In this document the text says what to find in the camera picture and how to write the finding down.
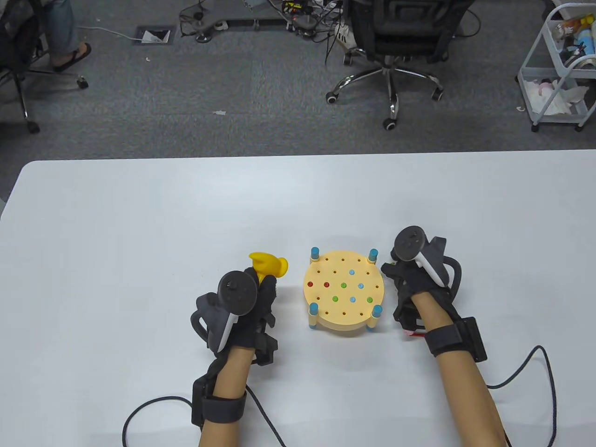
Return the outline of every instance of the round wooden board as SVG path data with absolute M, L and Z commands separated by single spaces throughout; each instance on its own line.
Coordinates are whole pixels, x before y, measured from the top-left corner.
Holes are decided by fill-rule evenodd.
M 373 307 L 384 296 L 383 277 L 366 256 L 354 252 L 330 252 L 313 261 L 304 279 L 304 295 L 319 306 L 317 322 L 349 331 L 371 318 Z

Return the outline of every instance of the yellow toy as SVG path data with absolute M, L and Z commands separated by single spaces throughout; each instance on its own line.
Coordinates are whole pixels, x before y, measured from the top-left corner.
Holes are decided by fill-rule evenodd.
M 259 277 L 259 284 L 267 275 L 281 278 L 288 271 L 288 262 L 283 257 L 275 257 L 269 253 L 251 253 L 253 268 Z
M 319 256 L 311 249 L 311 266 L 304 279 L 309 305 L 308 324 L 336 331 L 353 331 L 377 325 L 385 288 L 376 267 L 378 251 L 362 256 L 354 252 L 330 252 Z

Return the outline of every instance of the hand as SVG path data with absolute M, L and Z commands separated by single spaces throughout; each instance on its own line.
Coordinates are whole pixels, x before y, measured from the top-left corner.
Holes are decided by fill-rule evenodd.
M 271 275 L 266 276 L 259 285 L 257 273 L 252 267 L 244 272 L 254 279 L 259 288 L 257 301 L 253 309 L 239 317 L 238 322 L 234 324 L 226 348 L 239 346 L 256 349 L 257 363 L 267 364 L 272 362 L 273 351 L 277 350 L 277 341 L 265 334 L 267 325 L 275 326 L 271 305 L 276 297 L 277 279 Z
M 421 317 L 412 301 L 412 296 L 423 292 L 429 292 L 452 318 L 459 318 L 452 305 L 453 297 L 450 289 L 439 287 L 426 270 L 418 267 L 415 261 L 397 260 L 395 264 L 385 263 L 381 267 L 381 272 L 391 278 L 398 289 L 398 307 L 393 313 L 393 318 L 399 321 L 404 330 L 424 329 L 424 326 L 417 322 Z

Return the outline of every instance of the gray carpet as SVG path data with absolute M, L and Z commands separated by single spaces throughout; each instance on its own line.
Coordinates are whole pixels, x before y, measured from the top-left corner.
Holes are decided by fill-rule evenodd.
M 192 4 L 72 1 L 81 25 L 128 35 L 139 24 L 177 23 Z M 513 77 L 541 26 L 542 0 L 477 0 L 472 9 L 483 20 L 480 34 L 453 42 L 449 61 L 430 68 L 446 88 L 441 102 L 431 101 L 424 80 L 396 77 L 400 115 L 391 132 L 381 126 L 388 111 L 380 76 L 346 89 L 335 105 L 325 102 L 337 81 L 366 65 L 344 67 L 339 45 L 325 66 L 325 44 L 286 32 L 225 32 L 204 45 L 178 33 L 172 46 L 147 48 L 81 30 L 93 53 L 72 70 L 89 89 L 69 79 L 26 80 L 39 135 L 26 132 L 14 87 L 0 91 L 0 197 L 32 160 L 595 147 L 593 125 L 533 134 L 527 113 L 516 110 L 523 100 Z M 476 26 L 469 15 L 462 24 L 468 33 Z

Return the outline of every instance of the forearm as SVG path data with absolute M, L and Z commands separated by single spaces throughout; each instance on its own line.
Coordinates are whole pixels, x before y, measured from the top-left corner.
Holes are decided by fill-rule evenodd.
M 228 362 L 218 374 L 213 395 L 218 398 L 239 399 L 246 390 L 254 349 L 233 347 Z M 240 422 L 216 424 L 205 421 L 199 447 L 237 447 Z
M 453 324 L 430 293 L 412 297 L 427 331 Z M 445 395 L 464 447 L 503 447 L 505 432 L 484 379 L 466 351 L 437 356 Z

